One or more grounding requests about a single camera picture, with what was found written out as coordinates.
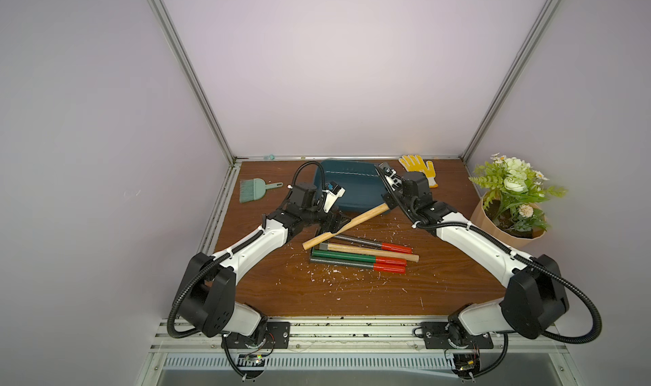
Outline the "wooden handle small hoe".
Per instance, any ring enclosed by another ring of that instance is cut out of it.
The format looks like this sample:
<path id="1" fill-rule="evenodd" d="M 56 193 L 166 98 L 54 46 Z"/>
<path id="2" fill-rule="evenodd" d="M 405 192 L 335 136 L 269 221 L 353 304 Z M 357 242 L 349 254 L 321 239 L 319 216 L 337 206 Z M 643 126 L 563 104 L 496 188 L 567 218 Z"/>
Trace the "wooden handle small hoe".
<path id="1" fill-rule="evenodd" d="M 326 242 L 327 240 L 330 240 L 330 239 L 334 238 L 335 236 L 340 235 L 341 233 L 349 231 L 352 228 L 355 228 L 355 227 L 361 225 L 362 223 L 365 223 L 365 222 L 371 220 L 372 218 L 378 217 L 378 216 L 380 216 L 381 214 L 383 214 L 383 213 L 385 213 L 387 211 L 393 210 L 393 208 L 395 208 L 397 206 L 398 206 L 398 203 L 397 203 L 397 201 L 395 199 L 389 199 L 388 202 L 384 202 L 381 205 L 376 206 L 376 207 L 372 208 L 371 210 L 366 211 L 366 212 L 360 214 L 359 216 L 353 218 L 348 223 L 343 225 L 342 228 L 339 228 L 339 229 L 335 230 L 334 232 L 322 233 L 321 235 L 316 236 L 312 240 L 308 240 L 306 242 L 303 242 L 303 244 L 302 244 L 303 248 L 305 250 L 308 250 L 308 249 L 313 248 L 313 247 L 315 247 L 317 245 L 320 245 L 321 243 Z"/>

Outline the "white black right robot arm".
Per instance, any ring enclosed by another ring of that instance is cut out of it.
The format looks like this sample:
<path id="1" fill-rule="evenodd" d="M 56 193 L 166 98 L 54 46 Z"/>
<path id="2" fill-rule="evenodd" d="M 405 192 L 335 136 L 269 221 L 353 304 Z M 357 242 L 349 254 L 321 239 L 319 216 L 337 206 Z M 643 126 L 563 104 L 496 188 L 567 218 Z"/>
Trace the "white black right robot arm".
<path id="1" fill-rule="evenodd" d="M 562 277 L 554 259 L 533 257 L 506 245 L 452 206 L 434 200 L 422 172 L 398 175 L 386 162 L 377 165 L 376 172 L 387 191 L 383 197 L 388 206 L 399 208 L 413 228 L 464 252 L 505 287 L 503 297 L 463 306 L 449 316 L 447 334 L 452 347 L 464 349 L 471 338 L 486 333 L 517 333 L 529 340 L 544 336 L 570 345 L 587 344 L 601 335 L 604 324 L 597 306 Z M 591 328 L 583 335 L 549 331 L 568 312 L 568 294 L 574 294 L 590 314 Z"/>

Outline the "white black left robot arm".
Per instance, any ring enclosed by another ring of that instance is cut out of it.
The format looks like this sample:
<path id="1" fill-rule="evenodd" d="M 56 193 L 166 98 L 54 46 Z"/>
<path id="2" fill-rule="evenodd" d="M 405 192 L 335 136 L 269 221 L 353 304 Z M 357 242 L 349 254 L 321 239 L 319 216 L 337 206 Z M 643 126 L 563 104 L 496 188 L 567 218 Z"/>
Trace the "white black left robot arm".
<path id="1" fill-rule="evenodd" d="M 178 340 L 198 333 L 207 337 L 235 333 L 255 345 L 262 343 L 268 318 L 236 302 L 237 285 L 255 265 L 305 228 L 341 228 L 348 220 L 337 201 L 346 193 L 337 182 L 326 181 L 320 162 L 301 165 L 281 205 L 264 214 L 252 233 L 212 255 L 198 253 L 191 258 L 171 304 L 168 335 Z"/>

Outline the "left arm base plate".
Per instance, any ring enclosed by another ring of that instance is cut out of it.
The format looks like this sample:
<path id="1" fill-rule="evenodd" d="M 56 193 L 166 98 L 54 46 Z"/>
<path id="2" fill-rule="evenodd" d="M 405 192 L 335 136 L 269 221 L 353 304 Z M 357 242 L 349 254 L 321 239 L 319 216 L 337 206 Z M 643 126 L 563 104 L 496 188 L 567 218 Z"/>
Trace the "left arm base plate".
<path id="1" fill-rule="evenodd" d="M 287 321 L 270 321 L 261 323 L 252 335 L 231 333 L 225 337 L 225 344 L 229 349 L 255 350 L 280 349 L 284 350 L 289 345 L 291 323 Z"/>

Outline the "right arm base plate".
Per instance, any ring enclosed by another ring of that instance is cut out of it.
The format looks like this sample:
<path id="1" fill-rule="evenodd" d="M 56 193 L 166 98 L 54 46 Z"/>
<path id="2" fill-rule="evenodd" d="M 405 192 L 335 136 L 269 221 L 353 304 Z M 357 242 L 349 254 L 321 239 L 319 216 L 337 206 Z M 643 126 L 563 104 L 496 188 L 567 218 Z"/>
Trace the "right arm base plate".
<path id="1" fill-rule="evenodd" d="M 493 341 L 488 334 L 470 335 L 455 323 L 422 322 L 414 331 L 424 340 L 427 349 L 473 350 L 492 349 Z"/>

